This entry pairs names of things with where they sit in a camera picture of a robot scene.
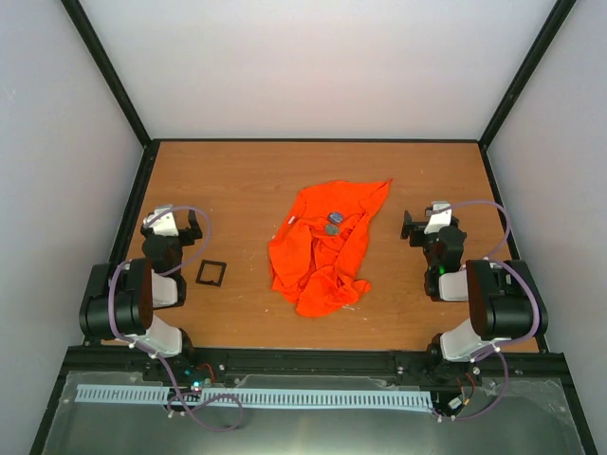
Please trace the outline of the orange garment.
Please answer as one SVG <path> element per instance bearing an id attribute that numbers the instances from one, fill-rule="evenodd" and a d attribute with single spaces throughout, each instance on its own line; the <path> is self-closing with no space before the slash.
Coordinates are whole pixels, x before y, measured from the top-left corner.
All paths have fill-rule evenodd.
<path id="1" fill-rule="evenodd" d="M 388 198 L 392 181 L 335 180 L 300 190 L 268 243 L 271 289 L 295 305 L 301 317 L 328 316 L 357 303 L 372 289 L 358 277 L 370 243 L 370 226 Z M 331 212 L 343 215 L 336 225 Z M 324 232 L 340 228 L 337 236 Z"/>

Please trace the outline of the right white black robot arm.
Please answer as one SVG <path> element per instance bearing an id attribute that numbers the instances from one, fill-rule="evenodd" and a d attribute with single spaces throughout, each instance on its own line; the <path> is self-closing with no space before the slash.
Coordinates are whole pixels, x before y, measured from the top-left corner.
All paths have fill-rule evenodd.
<path id="1" fill-rule="evenodd" d="M 415 221 L 405 211 L 400 233 L 423 251 L 425 293 L 434 301 L 469 305 L 468 318 L 428 345 L 434 362 L 475 363 L 546 332 L 547 310 L 526 262 L 464 261 L 468 234 L 450 205 L 435 203 L 426 208 L 426 216 L 426 221 Z"/>

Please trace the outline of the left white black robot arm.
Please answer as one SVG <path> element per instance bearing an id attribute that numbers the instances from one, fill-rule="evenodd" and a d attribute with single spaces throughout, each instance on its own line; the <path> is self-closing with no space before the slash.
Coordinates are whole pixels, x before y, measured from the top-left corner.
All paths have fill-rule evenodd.
<path id="1" fill-rule="evenodd" d="M 142 256 L 94 265 L 79 313 L 85 337 L 120 341 L 151 358 L 165 357 L 165 372 L 180 382 L 196 373 L 193 343 L 185 330 L 156 313 L 185 304 L 183 249 L 208 242 L 198 223 L 200 213 L 194 207 L 172 205 L 150 212 L 140 228 Z"/>

